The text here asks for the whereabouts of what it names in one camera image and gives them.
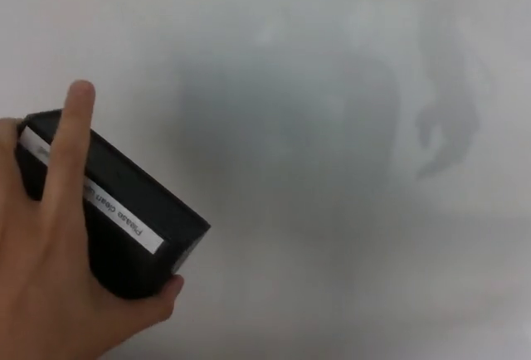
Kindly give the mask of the bare human hand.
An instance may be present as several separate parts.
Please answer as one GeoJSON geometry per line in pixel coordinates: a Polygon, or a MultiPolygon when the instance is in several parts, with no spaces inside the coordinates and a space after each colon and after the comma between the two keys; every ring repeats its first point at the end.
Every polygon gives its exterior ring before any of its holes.
{"type": "Polygon", "coordinates": [[[67,92],[40,201],[25,191],[15,158],[17,120],[1,122],[1,356],[96,359],[168,320],[184,284],[155,296],[113,296],[90,272],[82,192],[95,88],[67,92]]]}

